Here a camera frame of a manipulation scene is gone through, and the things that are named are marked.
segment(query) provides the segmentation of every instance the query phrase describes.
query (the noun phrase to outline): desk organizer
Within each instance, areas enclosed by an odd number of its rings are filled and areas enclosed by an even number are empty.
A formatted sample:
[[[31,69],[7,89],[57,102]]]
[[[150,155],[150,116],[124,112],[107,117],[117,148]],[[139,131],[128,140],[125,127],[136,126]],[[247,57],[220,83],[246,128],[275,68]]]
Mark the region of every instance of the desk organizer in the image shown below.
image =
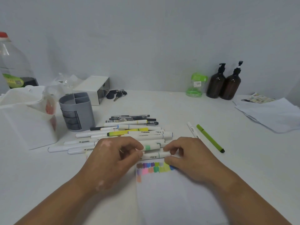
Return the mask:
[[[69,94],[59,99],[62,116],[72,132],[82,132],[95,127],[92,104],[86,92]]]

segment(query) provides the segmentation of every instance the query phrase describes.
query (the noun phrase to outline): person's left hand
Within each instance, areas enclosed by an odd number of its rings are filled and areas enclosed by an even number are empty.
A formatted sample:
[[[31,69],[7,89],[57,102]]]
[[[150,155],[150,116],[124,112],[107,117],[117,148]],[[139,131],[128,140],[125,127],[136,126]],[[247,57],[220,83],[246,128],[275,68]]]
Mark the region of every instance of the person's left hand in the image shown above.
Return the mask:
[[[88,194],[110,189],[143,156],[143,145],[132,137],[98,141],[81,170],[74,177]]]

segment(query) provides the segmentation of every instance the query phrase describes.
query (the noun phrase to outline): tabletop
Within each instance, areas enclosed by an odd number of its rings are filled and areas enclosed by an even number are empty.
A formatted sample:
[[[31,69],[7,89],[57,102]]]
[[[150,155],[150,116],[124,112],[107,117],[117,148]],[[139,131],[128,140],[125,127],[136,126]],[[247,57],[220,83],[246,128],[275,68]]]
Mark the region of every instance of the tabletop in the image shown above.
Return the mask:
[[[173,132],[173,139],[193,137],[187,121],[200,124],[219,145],[220,153],[201,133],[201,140],[226,166],[235,171],[292,224],[300,221],[299,133],[277,134],[255,123],[232,101],[190,98],[183,92],[127,91],[116,102],[104,99],[93,106],[97,126],[112,115],[150,114],[159,126]],[[58,142],[75,140],[57,108]],[[12,142],[1,145],[0,223],[14,224],[49,194],[72,178],[86,160],[84,154],[49,153],[47,146],[30,151]],[[90,199],[77,224],[139,224],[134,168],[107,196]]]

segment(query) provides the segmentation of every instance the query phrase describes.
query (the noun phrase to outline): white sticker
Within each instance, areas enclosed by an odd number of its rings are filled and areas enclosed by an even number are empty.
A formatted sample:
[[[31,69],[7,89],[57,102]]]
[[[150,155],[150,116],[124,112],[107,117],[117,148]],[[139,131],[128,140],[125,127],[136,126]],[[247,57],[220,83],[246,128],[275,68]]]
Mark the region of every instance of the white sticker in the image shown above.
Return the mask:
[[[195,81],[194,82],[194,87],[195,88],[201,87],[201,81]]]

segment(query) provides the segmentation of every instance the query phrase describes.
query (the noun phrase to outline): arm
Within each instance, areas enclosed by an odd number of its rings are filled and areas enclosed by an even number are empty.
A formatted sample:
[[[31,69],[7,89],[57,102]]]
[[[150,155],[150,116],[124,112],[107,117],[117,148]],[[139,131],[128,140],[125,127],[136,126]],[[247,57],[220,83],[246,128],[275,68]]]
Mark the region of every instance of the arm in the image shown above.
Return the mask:
[[[132,137],[100,140],[82,169],[15,225],[72,224],[84,203],[110,189],[139,161],[143,146]]]
[[[291,225],[237,174],[223,165],[197,138],[180,137],[164,150],[172,155],[179,149],[181,158],[166,157],[195,181],[204,182],[219,196],[234,225]]]

